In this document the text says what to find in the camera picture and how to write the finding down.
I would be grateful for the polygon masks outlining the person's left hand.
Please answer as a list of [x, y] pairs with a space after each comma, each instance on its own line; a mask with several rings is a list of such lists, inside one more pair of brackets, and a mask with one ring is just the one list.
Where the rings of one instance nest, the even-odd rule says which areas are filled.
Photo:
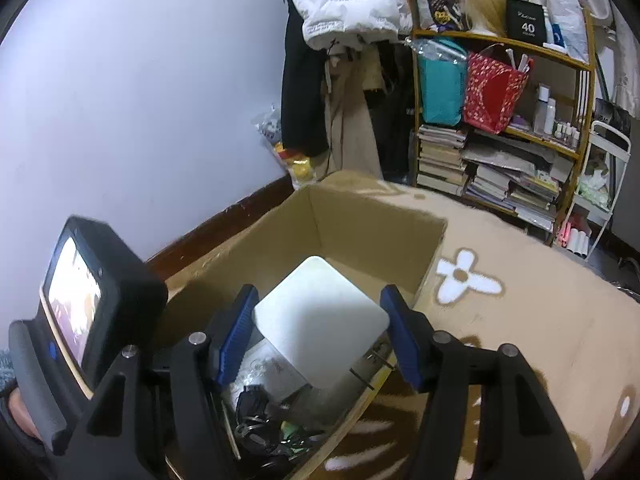
[[9, 395], [9, 412], [14, 419], [14, 422], [21, 428], [24, 434], [29, 437], [41, 441], [40, 433], [30, 416], [26, 404], [21, 396], [19, 388], [15, 388]]

